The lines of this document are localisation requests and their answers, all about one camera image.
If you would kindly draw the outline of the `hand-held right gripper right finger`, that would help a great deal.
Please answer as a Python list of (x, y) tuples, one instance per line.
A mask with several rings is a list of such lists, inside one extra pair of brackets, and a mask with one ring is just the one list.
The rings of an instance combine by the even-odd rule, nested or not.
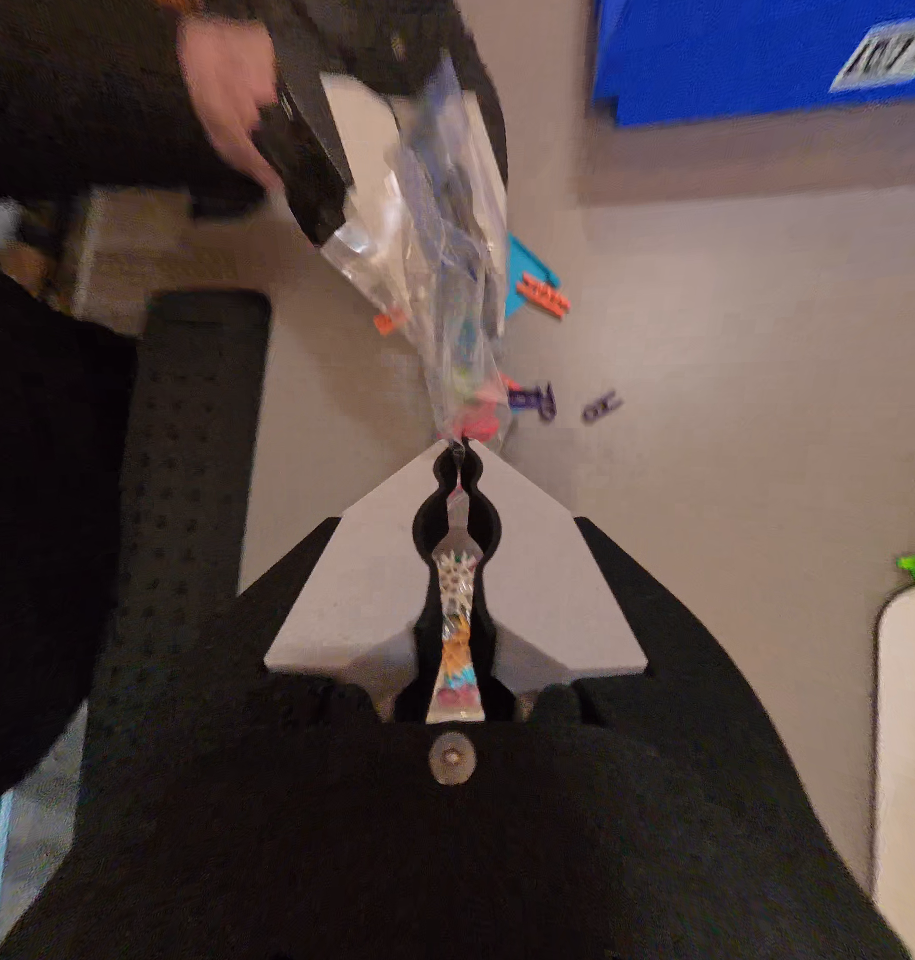
[(486, 718), (512, 721), (550, 687), (644, 674), (648, 658), (571, 511), (474, 440), (461, 485), (484, 552), (471, 647)]

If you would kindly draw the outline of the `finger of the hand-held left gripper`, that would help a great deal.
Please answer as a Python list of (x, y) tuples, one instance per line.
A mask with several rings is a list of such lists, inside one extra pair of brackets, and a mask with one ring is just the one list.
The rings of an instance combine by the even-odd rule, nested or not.
[(475, 171), (472, 181), (475, 219), (489, 247), (508, 245), (508, 193), (502, 180), (477, 94), (462, 91), (468, 138)]
[(356, 191), (376, 189), (390, 173), (389, 152), (399, 143), (392, 106), (360, 80), (320, 75)]

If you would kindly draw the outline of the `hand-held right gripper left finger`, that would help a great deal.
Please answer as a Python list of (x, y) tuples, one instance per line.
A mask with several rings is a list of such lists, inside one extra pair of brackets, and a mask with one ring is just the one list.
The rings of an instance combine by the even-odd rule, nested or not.
[(451, 445), (433, 443), (344, 510), (266, 655), (277, 674), (365, 690), (382, 719), (425, 722), (439, 666), (422, 666), (416, 625), (427, 598), (440, 656), (434, 554), (450, 531)]

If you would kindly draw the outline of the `clear bag of small parts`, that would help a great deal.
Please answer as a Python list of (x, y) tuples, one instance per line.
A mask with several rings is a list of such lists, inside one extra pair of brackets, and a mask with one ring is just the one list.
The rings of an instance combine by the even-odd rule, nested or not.
[(439, 437), (473, 400), (501, 404), (498, 450), (512, 424), (497, 354), (509, 291), (506, 247), (491, 247), (473, 209), (472, 153), (463, 89), (450, 54), (418, 94), (383, 97), (399, 128), (389, 173), (374, 190), (348, 188), (344, 222), (324, 258), (377, 313), (397, 307), (397, 331), (418, 355)]

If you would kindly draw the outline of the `white stand with wooden board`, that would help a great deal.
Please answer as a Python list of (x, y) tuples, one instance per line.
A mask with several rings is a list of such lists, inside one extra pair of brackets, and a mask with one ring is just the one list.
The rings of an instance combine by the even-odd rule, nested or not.
[(915, 958), (915, 585), (876, 626), (872, 886)]

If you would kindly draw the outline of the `person's left forearm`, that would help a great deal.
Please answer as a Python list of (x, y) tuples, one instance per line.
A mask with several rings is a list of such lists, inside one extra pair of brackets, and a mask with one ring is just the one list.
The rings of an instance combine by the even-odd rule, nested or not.
[(176, 52), (188, 15), (210, 16), (195, 2), (0, 2), (0, 200), (149, 187), (258, 205), (270, 192), (222, 160), (192, 107)]

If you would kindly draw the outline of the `person's left hand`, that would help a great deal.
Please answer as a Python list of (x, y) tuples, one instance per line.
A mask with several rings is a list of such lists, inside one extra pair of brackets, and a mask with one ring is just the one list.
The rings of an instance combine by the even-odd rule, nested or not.
[(276, 58), (267, 27), (254, 20), (184, 15), (176, 52), (191, 106), (221, 159), (265, 191), (281, 194), (280, 175), (252, 135), (276, 102)]

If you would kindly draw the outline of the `cyan flat toy piece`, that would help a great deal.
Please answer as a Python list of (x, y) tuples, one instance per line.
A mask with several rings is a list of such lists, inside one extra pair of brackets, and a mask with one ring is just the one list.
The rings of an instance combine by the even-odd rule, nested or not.
[(526, 298), (517, 290), (517, 284), (523, 282), (524, 274), (528, 274), (538, 282), (546, 283), (549, 287), (560, 289), (559, 277), (515, 235), (508, 234), (508, 291), (504, 305), (504, 316), (508, 320), (520, 309)]

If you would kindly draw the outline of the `orange ladder toy piece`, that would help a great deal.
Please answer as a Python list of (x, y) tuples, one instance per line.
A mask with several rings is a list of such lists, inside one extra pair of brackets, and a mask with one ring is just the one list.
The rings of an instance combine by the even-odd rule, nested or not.
[(558, 320), (571, 310), (570, 300), (558, 288), (526, 271), (517, 281), (515, 290), (525, 302)]

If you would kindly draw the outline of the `red bow-tie connector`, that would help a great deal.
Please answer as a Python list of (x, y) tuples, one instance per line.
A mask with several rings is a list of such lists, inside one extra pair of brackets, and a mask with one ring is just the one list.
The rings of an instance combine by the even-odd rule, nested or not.
[(502, 404), (492, 400), (473, 399), (463, 404), (453, 422), (454, 438), (484, 445), (498, 441), (503, 430), (500, 408)]

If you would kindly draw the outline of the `blue plastic bin with tag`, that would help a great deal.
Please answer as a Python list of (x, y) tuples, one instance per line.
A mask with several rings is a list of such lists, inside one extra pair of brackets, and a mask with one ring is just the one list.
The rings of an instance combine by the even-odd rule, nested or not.
[(915, 99), (915, 1), (597, 1), (619, 126)]

